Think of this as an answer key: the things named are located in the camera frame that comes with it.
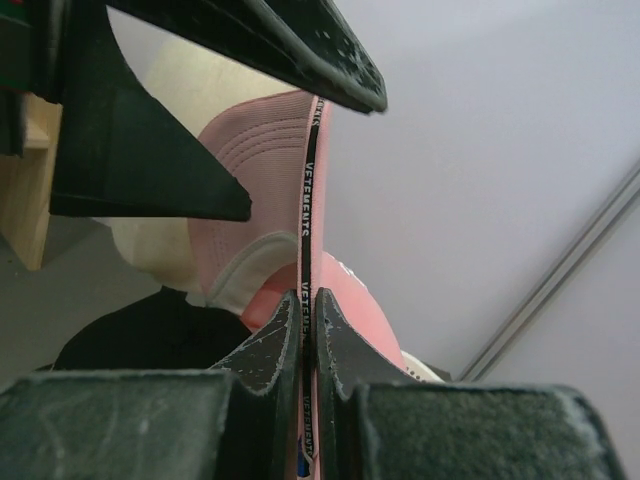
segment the wooden surface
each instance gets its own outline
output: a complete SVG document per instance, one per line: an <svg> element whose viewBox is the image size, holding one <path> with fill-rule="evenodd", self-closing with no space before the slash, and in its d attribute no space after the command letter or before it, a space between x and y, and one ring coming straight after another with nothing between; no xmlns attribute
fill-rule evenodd
<svg viewBox="0 0 640 480"><path fill-rule="evenodd" d="M42 266L61 112L29 97L24 158L0 156L0 232L29 270Z"/></svg>

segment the white wall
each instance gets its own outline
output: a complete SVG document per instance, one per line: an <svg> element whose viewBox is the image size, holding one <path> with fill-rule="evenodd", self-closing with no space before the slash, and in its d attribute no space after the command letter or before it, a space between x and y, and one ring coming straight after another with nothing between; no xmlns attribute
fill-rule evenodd
<svg viewBox="0 0 640 480"><path fill-rule="evenodd" d="M486 379L582 390L603 414L631 478L640 475L639 293L636 207Z"/></svg>
<svg viewBox="0 0 640 480"><path fill-rule="evenodd" d="M149 23L109 8L111 28L127 63L142 80L170 35Z"/></svg>
<svg viewBox="0 0 640 480"><path fill-rule="evenodd" d="M640 3L340 8L390 109L335 115L326 246L457 375L640 155Z"/></svg>

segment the gray floor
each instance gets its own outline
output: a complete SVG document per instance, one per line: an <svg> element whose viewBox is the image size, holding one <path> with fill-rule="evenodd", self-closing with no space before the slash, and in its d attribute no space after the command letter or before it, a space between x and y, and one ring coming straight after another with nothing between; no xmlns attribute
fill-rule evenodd
<svg viewBox="0 0 640 480"><path fill-rule="evenodd" d="M0 237L0 385L51 363L91 321L157 290L92 220L52 218L38 272L28 272Z"/></svg>

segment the black fabric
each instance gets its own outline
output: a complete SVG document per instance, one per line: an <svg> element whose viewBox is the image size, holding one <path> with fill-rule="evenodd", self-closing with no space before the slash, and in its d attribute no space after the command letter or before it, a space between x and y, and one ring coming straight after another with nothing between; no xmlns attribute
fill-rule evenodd
<svg viewBox="0 0 640 480"><path fill-rule="evenodd" d="M309 465L313 463L315 451L313 440L313 373L315 370L314 353L312 346L313 323L311 321L311 265L312 260L312 238L311 226L313 225L313 187L316 166L316 150L318 146L318 133L320 132L320 120L324 111L325 101L318 99L316 109L313 113L313 121L309 132L309 142L307 144L307 159L304 167L304 195L302 199L302 211L300 212L300 224L302 225L302 235L300 241L300 303L302 305L302 405L304 406L304 457L307 462L301 463L302 469L299 471L301 477L309 476L311 470Z"/></svg>
<svg viewBox="0 0 640 480"><path fill-rule="evenodd" d="M195 307L184 293L163 288L85 327L54 370L208 368L250 335L234 314Z"/></svg>

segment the black plastic bracket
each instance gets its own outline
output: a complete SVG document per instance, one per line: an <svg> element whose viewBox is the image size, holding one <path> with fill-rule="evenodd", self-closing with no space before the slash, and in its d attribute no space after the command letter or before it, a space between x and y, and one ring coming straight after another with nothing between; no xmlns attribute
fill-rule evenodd
<svg viewBox="0 0 640 480"><path fill-rule="evenodd" d="M246 221L238 181L140 85L101 0L72 2L50 211Z"/></svg>
<svg viewBox="0 0 640 480"><path fill-rule="evenodd" d="M316 317L323 478L625 478L576 391L420 383L353 330L331 291Z"/></svg>
<svg viewBox="0 0 640 480"><path fill-rule="evenodd" d="M18 381L0 395L0 478L295 478L298 318L286 294L211 371Z"/></svg>
<svg viewBox="0 0 640 480"><path fill-rule="evenodd" d="M382 75L326 0L107 0L275 78L364 113L384 111Z"/></svg>

